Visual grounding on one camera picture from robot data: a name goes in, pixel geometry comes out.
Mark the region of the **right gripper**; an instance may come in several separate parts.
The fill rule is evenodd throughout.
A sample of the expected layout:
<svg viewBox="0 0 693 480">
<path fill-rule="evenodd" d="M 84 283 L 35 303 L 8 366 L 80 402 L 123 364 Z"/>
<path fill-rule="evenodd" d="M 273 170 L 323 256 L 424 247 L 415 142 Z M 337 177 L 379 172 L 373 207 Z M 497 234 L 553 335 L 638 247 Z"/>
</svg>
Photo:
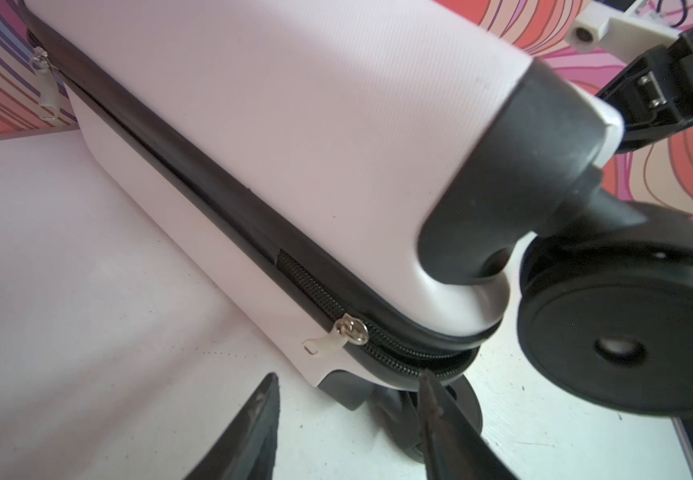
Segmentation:
<svg viewBox="0 0 693 480">
<path fill-rule="evenodd" d="M 622 116 L 629 153 L 693 127 L 693 28 L 633 60 L 597 97 Z"/>
</svg>

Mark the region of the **black suitcase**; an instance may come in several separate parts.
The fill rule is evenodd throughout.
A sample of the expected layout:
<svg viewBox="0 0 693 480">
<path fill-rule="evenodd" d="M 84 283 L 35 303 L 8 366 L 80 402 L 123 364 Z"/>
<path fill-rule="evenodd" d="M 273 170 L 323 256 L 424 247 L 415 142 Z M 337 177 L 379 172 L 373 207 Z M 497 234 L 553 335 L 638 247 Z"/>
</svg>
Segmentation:
<svg viewBox="0 0 693 480">
<path fill-rule="evenodd" d="M 23 1 L 34 62 L 139 206 L 314 386 L 421 461 L 518 290 L 532 366 L 693 418 L 693 221 L 602 186 L 624 124 L 434 1 Z"/>
</svg>

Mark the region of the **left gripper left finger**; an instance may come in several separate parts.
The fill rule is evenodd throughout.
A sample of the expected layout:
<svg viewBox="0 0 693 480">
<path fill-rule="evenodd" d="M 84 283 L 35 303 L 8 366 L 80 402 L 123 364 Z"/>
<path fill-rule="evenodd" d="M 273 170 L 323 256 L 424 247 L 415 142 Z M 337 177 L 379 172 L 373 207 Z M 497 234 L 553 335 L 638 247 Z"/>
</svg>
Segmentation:
<svg viewBox="0 0 693 480">
<path fill-rule="evenodd" d="M 262 379 L 208 453 L 186 475 L 192 479 L 272 479 L 280 425 L 280 382 Z"/>
</svg>

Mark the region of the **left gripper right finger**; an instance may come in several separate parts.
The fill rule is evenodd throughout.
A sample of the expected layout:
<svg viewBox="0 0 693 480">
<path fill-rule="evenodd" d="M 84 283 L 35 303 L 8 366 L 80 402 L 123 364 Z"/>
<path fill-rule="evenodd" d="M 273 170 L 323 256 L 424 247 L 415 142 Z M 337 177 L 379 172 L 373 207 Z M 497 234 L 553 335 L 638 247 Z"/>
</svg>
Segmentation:
<svg viewBox="0 0 693 480">
<path fill-rule="evenodd" d="M 422 372 L 417 413 L 428 479 L 516 480 L 482 438 L 481 407 L 465 378 L 445 386 Z"/>
</svg>

